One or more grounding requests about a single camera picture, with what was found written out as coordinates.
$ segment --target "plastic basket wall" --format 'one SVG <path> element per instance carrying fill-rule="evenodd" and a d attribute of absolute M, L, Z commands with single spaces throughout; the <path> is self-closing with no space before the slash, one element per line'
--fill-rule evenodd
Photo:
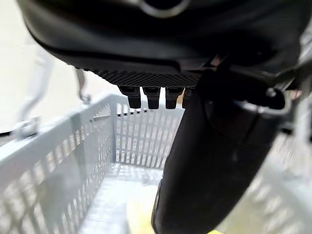
<path fill-rule="evenodd" d="M 105 95 L 1 147 L 0 233 L 76 233 L 110 163 L 162 168 L 183 110 L 144 107 Z"/>
<path fill-rule="evenodd" d="M 126 234 L 126 201 L 159 183 L 183 115 L 145 108 L 104 95 L 37 136 L 1 147 L 0 234 Z M 225 234 L 311 232 L 311 188 L 270 158 L 220 225 Z"/>

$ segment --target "metal bracket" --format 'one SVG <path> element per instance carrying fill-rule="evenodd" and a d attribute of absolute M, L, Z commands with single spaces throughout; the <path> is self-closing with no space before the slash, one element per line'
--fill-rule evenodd
<path fill-rule="evenodd" d="M 83 104 L 90 104 L 91 95 L 90 94 L 84 94 L 82 92 L 83 88 L 85 87 L 85 82 L 86 82 L 84 71 L 82 69 L 77 69 L 77 68 L 75 68 L 75 71 L 76 71 L 76 77 L 77 77 L 78 83 L 79 83 L 78 96 L 79 96 L 80 100 L 83 102 Z"/>
<path fill-rule="evenodd" d="M 38 47 L 29 92 L 19 112 L 18 123 L 14 129 L 14 135 L 18 140 L 34 135 L 38 131 L 39 117 L 28 117 L 28 115 L 46 93 L 53 64 L 54 58 L 43 48 Z"/>

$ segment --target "black cylindrical part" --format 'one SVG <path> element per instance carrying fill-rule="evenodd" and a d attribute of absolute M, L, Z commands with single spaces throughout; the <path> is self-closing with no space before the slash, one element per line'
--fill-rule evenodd
<path fill-rule="evenodd" d="M 219 225 L 248 188 L 290 109 L 282 92 L 268 95 L 264 84 L 228 85 L 218 89 L 202 78 L 192 93 L 155 202 L 157 234 L 206 234 Z"/>

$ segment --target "basket bottom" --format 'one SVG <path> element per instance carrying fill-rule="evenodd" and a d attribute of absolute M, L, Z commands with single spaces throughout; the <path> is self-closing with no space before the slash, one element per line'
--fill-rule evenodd
<path fill-rule="evenodd" d="M 84 219 L 80 234 L 130 234 L 127 203 L 144 186 L 158 186 L 162 171 L 111 164 Z"/>

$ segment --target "knurled textured surface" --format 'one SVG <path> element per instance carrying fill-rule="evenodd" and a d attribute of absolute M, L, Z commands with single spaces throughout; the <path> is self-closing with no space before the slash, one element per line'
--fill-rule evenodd
<path fill-rule="evenodd" d="M 195 87 L 201 77 L 193 73 L 158 74 L 106 70 L 93 70 L 92 72 L 112 84 L 134 87 Z"/>

